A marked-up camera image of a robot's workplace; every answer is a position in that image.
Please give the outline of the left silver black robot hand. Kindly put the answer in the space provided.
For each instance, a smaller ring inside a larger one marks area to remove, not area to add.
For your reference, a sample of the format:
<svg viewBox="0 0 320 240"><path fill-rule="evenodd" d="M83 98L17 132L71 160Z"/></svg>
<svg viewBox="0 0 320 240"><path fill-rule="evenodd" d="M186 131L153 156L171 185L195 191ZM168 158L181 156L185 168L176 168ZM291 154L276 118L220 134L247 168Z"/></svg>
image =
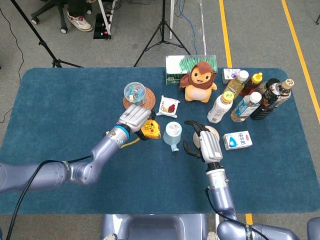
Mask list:
<svg viewBox="0 0 320 240"><path fill-rule="evenodd" d="M132 104L119 117L116 126L124 130L127 139L130 134L136 134L142 141L147 141L150 138L145 136L141 129L147 120L155 119L156 113L154 111Z"/></svg>

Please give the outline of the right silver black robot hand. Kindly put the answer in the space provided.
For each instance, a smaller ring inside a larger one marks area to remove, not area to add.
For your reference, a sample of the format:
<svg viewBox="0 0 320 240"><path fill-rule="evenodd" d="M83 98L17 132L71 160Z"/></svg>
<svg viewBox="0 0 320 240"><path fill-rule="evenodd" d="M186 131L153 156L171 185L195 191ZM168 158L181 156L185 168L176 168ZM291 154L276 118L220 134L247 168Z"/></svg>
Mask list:
<svg viewBox="0 0 320 240"><path fill-rule="evenodd" d="M219 163L223 159L223 154L217 136L198 121L187 120L184 123L193 127L199 141L199 149L192 150L189 148L187 141L184 140L183 148L185 152L190 156L201 159L207 165Z"/></svg>

